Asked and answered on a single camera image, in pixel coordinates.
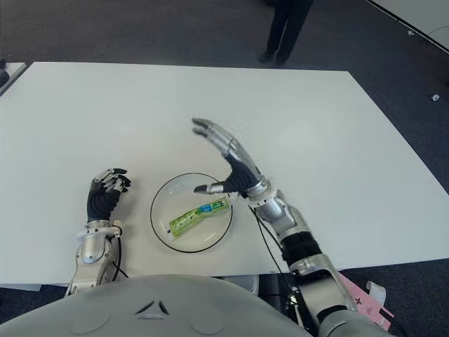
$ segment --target round plate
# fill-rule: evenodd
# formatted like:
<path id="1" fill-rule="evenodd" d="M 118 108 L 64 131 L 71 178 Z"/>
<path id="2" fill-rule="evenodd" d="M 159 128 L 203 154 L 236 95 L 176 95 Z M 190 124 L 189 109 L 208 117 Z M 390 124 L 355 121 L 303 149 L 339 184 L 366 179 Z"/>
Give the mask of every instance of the round plate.
<path id="1" fill-rule="evenodd" d="M 231 224 L 232 207 L 230 211 L 203 219 L 177 239 L 170 240 L 166 233 L 171 220 L 222 196 L 194 193 L 196 186 L 217 181 L 206 174 L 186 173 L 169 180 L 156 193 L 150 218 L 154 233 L 166 246 L 184 253 L 196 253 L 210 248 L 224 237 Z"/>

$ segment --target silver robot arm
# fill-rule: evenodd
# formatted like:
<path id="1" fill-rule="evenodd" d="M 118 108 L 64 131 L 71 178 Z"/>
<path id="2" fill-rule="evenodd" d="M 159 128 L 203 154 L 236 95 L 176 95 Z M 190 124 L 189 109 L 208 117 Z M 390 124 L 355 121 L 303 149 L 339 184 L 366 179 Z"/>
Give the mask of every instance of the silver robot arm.
<path id="1" fill-rule="evenodd" d="M 225 181 L 198 186 L 195 192 L 238 192 L 257 216 L 273 227 L 284 260 L 295 275 L 300 315 L 308 332 L 320 337 L 390 336 L 357 313 L 337 270 L 320 250 L 301 213 L 260 173 L 240 143 L 211 121 L 192 121 L 193 131 L 216 146 L 232 168 Z"/>
<path id="2" fill-rule="evenodd" d="M 119 269 L 114 260 L 118 258 L 120 265 L 122 229 L 116 223 L 111 224 L 109 218 L 120 194 L 130 186 L 125 173 L 122 168 L 110 168 L 92 180 L 87 201 L 88 223 L 78 235 L 81 245 L 76 252 L 76 271 L 66 296 L 115 281 L 117 277 Z M 112 243 L 112 238 L 116 238 L 117 244 Z"/>

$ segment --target green package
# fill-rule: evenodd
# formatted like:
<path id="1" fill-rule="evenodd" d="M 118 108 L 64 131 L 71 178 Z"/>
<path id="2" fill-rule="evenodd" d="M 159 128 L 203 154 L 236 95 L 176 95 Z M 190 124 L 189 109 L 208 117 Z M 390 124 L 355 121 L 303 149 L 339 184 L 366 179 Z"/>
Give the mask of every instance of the green package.
<path id="1" fill-rule="evenodd" d="M 170 221 L 170 229 L 167 230 L 168 237 L 171 240 L 174 240 L 183 235 L 196 224 L 200 223 L 203 219 L 208 218 L 209 216 L 214 216 L 222 211 L 226 211 L 229 207 L 230 205 L 228 199 L 223 197 L 209 204 L 192 209 L 186 214 Z"/>

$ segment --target person's leg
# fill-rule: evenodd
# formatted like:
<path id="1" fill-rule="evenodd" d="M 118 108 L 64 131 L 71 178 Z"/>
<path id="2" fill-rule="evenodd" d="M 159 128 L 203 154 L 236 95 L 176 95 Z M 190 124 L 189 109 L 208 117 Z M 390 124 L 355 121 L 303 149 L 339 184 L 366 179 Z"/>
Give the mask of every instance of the person's leg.
<path id="1" fill-rule="evenodd" d="M 281 46 L 276 54 L 277 65 L 282 66 L 290 57 L 313 2 L 314 0 L 293 0 Z"/>
<path id="2" fill-rule="evenodd" d="M 274 53 L 279 49 L 283 28 L 286 26 L 290 3 L 292 0 L 278 0 L 274 10 L 272 27 L 269 32 L 267 49 L 259 57 L 260 62 L 267 62 L 273 58 Z"/>

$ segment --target black cable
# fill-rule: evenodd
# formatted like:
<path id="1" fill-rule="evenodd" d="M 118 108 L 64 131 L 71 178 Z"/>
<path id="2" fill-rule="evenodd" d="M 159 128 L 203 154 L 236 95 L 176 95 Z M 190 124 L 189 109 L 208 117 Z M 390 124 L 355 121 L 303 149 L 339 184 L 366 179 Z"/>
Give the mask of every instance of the black cable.
<path id="1" fill-rule="evenodd" d="M 262 222 L 262 220 L 260 220 L 260 218 L 257 216 L 257 214 L 255 213 L 255 211 L 254 211 L 251 207 L 249 207 L 249 206 L 248 206 L 248 208 L 251 210 L 251 212 L 253 212 L 253 214 L 254 214 L 254 216 L 255 216 L 255 219 L 256 219 L 256 221 L 257 221 L 257 224 L 259 225 L 259 231 L 260 231 L 260 234 L 262 235 L 262 238 L 263 238 L 263 240 L 264 240 L 265 246 L 267 247 L 267 250 L 268 250 L 269 255 L 272 257 L 272 260 L 273 260 L 274 264 L 277 266 L 277 268 L 278 268 L 278 270 L 279 270 L 279 274 L 280 274 L 280 276 L 281 276 L 283 282 L 286 284 L 287 289 L 288 289 L 289 291 L 291 291 L 292 286 L 287 282 L 287 279 L 283 276 L 281 267 L 279 267 L 279 265 L 278 265 L 276 259 L 275 259 L 274 256 L 273 256 L 272 250 L 269 248 L 268 243 L 267 243 L 267 240 L 265 239 L 264 233 L 263 233 L 263 231 L 262 231 L 262 226 L 263 226 L 263 228 L 268 232 L 268 234 L 270 235 L 270 237 L 272 237 L 272 239 L 274 240 L 274 242 L 276 242 L 277 246 L 279 247 L 279 249 L 280 249 L 281 252 L 282 252 L 282 247 L 281 247 L 281 245 L 278 243 L 278 240 L 276 240 L 276 238 L 273 236 L 273 234 L 268 230 L 267 226 L 265 226 L 265 224 Z"/>
<path id="2" fill-rule="evenodd" d="M 256 214 L 255 210 L 252 209 L 251 207 L 248 206 L 248 208 L 251 210 L 251 212 L 253 212 L 257 223 L 259 223 L 259 225 L 264 226 L 264 229 L 268 232 L 269 236 L 272 237 L 274 243 L 276 243 L 276 245 L 279 247 L 279 249 L 282 251 L 282 247 L 281 245 L 278 243 L 278 240 L 274 237 L 274 235 L 272 234 L 272 232 L 268 229 L 268 227 L 263 223 L 263 221 L 259 218 L 259 216 Z"/>
<path id="3" fill-rule="evenodd" d="M 119 268 L 119 266 L 116 265 L 114 261 L 112 261 L 112 265 L 114 265 L 115 268 Z M 126 274 L 122 269 L 119 268 L 119 272 L 121 272 L 121 273 L 123 274 L 124 277 L 126 277 L 127 279 L 129 279 L 128 274 Z"/>
<path id="4" fill-rule="evenodd" d="M 120 264 L 121 264 L 121 240 L 119 237 L 117 237 L 117 244 L 119 245 L 119 257 L 117 258 L 117 265 L 115 268 L 114 276 L 112 277 L 112 281 L 116 280 L 117 275 L 119 274 Z"/>
<path id="5" fill-rule="evenodd" d="M 426 35 L 430 37 L 430 34 L 436 32 L 437 30 L 445 29 L 445 28 L 449 28 L 449 25 L 447 25 L 447 26 L 442 26 L 442 27 L 438 27 L 438 28 L 436 28 L 436 29 L 434 29 L 434 30 L 428 32 Z"/>

